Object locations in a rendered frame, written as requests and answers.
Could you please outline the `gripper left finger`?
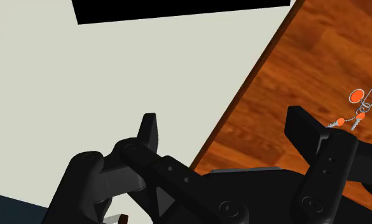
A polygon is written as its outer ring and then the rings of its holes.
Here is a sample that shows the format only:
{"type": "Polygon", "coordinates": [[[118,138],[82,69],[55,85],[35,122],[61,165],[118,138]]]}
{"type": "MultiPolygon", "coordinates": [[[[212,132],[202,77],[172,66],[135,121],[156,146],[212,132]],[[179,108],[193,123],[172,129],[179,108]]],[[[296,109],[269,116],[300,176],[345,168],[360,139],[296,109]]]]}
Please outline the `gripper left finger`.
{"type": "Polygon", "coordinates": [[[170,156],[157,154],[156,115],[108,156],[72,157],[41,224],[104,224],[112,199],[124,193],[153,224],[248,224],[246,205],[170,156]]]}

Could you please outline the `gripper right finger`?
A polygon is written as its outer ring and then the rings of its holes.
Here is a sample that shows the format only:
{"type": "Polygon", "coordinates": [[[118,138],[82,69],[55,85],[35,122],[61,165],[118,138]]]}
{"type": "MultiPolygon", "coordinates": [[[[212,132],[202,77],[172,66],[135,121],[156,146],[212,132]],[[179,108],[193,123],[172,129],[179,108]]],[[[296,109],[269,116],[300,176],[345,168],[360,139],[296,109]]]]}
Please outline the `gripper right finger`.
{"type": "Polygon", "coordinates": [[[372,143],[323,126],[301,106],[288,107],[284,133],[309,164],[291,202],[295,224],[372,224],[372,210],[343,196],[347,181],[372,194],[372,143]]]}

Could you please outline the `key bunch with orange tags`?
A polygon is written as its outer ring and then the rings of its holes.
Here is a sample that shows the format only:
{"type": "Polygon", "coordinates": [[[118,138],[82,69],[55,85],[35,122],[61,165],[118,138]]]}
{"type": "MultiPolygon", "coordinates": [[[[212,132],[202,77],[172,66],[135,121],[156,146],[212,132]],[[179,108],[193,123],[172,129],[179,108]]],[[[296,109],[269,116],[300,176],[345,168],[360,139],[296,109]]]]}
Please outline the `key bunch with orange tags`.
{"type": "Polygon", "coordinates": [[[348,96],[348,101],[352,104],[359,103],[359,107],[355,111],[355,115],[352,118],[337,118],[334,122],[326,126],[326,128],[341,127],[346,122],[353,121],[350,130],[354,130],[358,124],[366,117],[366,113],[372,108],[372,102],[368,102],[367,99],[372,93],[372,88],[365,93],[361,88],[353,90],[348,96]]]}

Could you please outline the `brown wooden table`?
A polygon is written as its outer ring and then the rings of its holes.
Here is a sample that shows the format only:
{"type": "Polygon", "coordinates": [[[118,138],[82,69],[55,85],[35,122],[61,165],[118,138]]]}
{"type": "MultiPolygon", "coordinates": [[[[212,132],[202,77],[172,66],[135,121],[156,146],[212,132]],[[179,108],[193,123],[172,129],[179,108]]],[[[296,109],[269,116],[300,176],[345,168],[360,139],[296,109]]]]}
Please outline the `brown wooden table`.
{"type": "MultiPolygon", "coordinates": [[[[196,172],[278,166],[305,173],[308,164],[284,135],[288,106],[327,125],[355,113],[348,97],[357,88],[372,102],[372,0],[305,0],[196,172]]],[[[343,129],[371,143],[372,108],[343,129]]]]}

